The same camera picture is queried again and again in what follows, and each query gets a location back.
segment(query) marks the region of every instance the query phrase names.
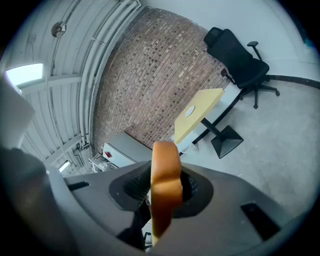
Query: light fixture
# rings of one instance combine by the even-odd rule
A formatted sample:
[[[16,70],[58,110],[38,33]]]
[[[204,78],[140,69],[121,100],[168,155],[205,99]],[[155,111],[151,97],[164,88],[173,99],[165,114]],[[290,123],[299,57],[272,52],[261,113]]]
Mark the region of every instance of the light fixture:
[[[31,64],[9,69],[5,72],[13,86],[42,78],[43,64]]]
[[[55,38],[61,37],[67,30],[67,24],[64,23],[63,21],[59,21],[56,24],[53,25],[51,28],[51,34]]]
[[[61,167],[59,168],[60,173],[61,173],[64,169],[66,169],[69,165],[70,165],[70,162],[69,162],[69,161],[64,162],[64,164],[61,165]]]

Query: black table base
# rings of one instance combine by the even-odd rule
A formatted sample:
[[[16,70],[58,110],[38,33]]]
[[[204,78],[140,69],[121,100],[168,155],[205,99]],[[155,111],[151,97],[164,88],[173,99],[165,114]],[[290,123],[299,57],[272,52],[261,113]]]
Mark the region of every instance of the black table base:
[[[215,138],[211,140],[211,144],[213,145],[219,159],[230,153],[241,142],[244,141],[244,139],[241,138],[241,136],[229,125],[222,131],[219,131],[205,118],[201,121],[201,123],[215,134]]]

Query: brick wall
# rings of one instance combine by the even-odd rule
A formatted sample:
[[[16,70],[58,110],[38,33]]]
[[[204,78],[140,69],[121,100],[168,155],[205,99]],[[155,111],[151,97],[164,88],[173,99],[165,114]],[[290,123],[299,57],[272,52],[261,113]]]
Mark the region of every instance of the brick wall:
[[[93,124],[96,150],[126,131],[152,148],[168,141],[196,91],[225,88],[224,65],[206,52],[207,30],[157,8],[145,8],[118,41],[99,85]]]

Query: conduit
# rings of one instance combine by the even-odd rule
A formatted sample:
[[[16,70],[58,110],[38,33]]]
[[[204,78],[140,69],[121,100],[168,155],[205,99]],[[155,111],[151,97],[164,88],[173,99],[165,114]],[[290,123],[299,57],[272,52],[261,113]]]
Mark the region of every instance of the conduit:
[[[138,2],[138,6],[135,7],[135,9],[126,17],[126,19],[122,22],[122,24],[118,27],[117,31],[113,35],[112,39],[110,40],[109,45],[107,46],[106,50],[104,51],[103,57],[99,63],[99,68],[95,74],[93,87],[91,90],[91,99],[90,99],[90,105],[89,105],[89,120],[88,120],[88,131],[89,131],[89,141],[92,139],[93,131],[92,131],[92,122],[93,122],[93,108],[95,107],[96,102],[96,87],[101,81],[102,73],[106,67],[108,58],[111,54],[112,49],[114,48],[116,42],[118,41],[121,33],[124,32],[124,29],[126,25],[128,25],[132,19],[133,16],[137,13],[138,9],[141,7],[141,3]]]
[[[115,31],[119,27],[120,23],[123,21],[123,19],[138,5],[136,1],[132,2],[124,12],[121,13],[121,15],[117,18],[117,20],[112,24],[110,29],[108,30],[107,34],[103,38],[103,42],[105,44],[101,44],[97,54],[95,55],[95,59],[93,61],[93,65],[91,67],[89,79],[88,79],[88,86],[87,86],[87,94],[85,95],[85,106],[84,106],[84,125],[85,125],[85,135],[86,135],[86,142],[90,142],[89,138],[89,110],[90,110],[90,99],[91,99],[91,90],[93,87],[93,80],[94,76],[97,70],[97,67],[102,59],[102,56],[104,55],[106,45],[109,45],[109,42],[111,41],[111,38],[113,37]]]
[[[80,85],[80,94],[79,94],[79,123],[80,123],[80,133],[81,133],[82,145],[85,145],[85,143],[86,143],[86,141],[85,141],[85,124],[84,124],[85,94],[87,93],[87,95],[91,95],[90,91],[89,91],[89,88],[92,87],[92,82],[91,82],[91,85],[88,83],[89,82],[88,81],[88,74],[89,74],[89,71],[91,70],[91,68],[93,66],[93,61],[95,59],[97,48],[101,44],[100,42],[103,41],[103,38],[104,38],[104,35],[105,35],[106,31],[110,28],[110,25],[113,23],[115,18],[119,16],[121,11],[127,6],[127,4],[130,1],[131,0],[125,0],[124,2],[122,2],[119,5],[119,7],[111,14],[109,19],[102,26],[102,28],[101,28],[100,32],[98,33],[95,41],[93,42],[92,47],[90,49],[90,52],[88,54],[88,57],[87,57],[87,60],[86,60],[85,66],[84,66],[83,74],[82,74],[82,80],[81,80],[81,85]]]

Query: ceiling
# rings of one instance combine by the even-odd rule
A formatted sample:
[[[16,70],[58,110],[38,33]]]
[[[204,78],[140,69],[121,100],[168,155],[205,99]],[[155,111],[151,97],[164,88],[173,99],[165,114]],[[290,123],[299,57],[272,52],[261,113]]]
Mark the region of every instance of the ceiling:
[[[47,0],[22,24],[1,66],[44,67],[42,79],[17,85],[35,110],[21,144],[24,152],[57,168],[70,161],[65,176],[91,169],[96,85],[116,41],[140,9],[138,0]],[[53,37],[51,29],[61,21],[66,32]]]

